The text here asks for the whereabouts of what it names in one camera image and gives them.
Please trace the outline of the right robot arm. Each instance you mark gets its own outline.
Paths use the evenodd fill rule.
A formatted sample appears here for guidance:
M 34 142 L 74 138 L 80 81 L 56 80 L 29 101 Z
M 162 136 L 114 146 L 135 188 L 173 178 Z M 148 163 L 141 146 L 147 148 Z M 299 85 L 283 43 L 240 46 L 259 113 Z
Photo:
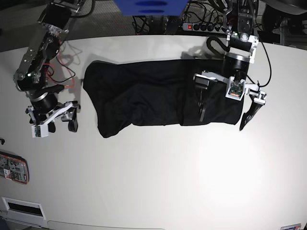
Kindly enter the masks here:
M 29 115 L 32 136 L 47 137 L 54 133 L 55 120 L 59 118 L 68 124 L 70 132 L 78 129 L 77 101 L 58 102 L 57 94 L 65 86 L 56 83 L 49 86 L 51 60 L 56 58 L 60 49 L 60 36 L 69 33 L 68 23 L 78 16 L 84 5 L 83 0 L 51 0 L 41 13 L 30 45 L 14 74 L 14 82 L 19 91 L 24 92 L 31 104 L 25 110 Z

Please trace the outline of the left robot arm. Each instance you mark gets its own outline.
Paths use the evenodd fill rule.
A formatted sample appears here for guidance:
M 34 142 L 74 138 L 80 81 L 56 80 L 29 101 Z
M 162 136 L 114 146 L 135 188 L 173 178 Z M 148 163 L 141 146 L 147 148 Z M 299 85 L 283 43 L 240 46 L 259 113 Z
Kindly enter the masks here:
M 246 81 L 248 68 L 255 61 L 259 44 L 259 38 L 253 34 L 258 4 L 257 0 L 229 1 L 223 13 L 223 28 L 227 43 L 224 44 L 217 37 L 209 37 L 206 40 L 208 49 L 223 59 L 223 65 L 221 73 L 203 70 L 193 76 L 195 87 L 200 90 L 198 99 L 200 122 L 204 121 L 208 113 L 208 90 L 212 82 L 223 83 L 226 86 L 224 96 L 229 100 L 240 102 L 245 95 L 251 98 L 249 110 L 243 113 L 240 130 L 266 104 L 267 94 L 261 90 L 260 84 Z

